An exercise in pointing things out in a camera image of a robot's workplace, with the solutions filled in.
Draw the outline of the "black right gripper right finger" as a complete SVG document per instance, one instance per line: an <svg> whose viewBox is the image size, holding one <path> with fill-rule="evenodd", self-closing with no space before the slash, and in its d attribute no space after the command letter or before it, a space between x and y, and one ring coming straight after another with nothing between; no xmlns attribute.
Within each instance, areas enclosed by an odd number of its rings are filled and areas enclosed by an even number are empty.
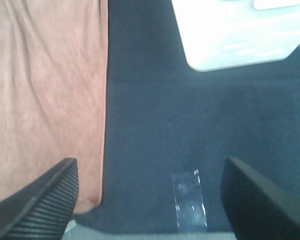
<svg viewBox="0 0 300 240"><path fill-rule="evenodd" d="M220 195L238 240L300 240L300 200L244 161L225 160Z"/></svg>

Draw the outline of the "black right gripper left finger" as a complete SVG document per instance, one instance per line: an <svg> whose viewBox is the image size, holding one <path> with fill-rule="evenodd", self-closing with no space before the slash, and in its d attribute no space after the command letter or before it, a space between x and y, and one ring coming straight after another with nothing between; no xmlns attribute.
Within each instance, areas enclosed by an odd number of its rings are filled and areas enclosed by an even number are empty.
<svg viewBox="0 0 300 240"><path fill-rule="evenodd" d="M0 202L0 240L60 240L79 192L78 165L65 158Z"/></svg>

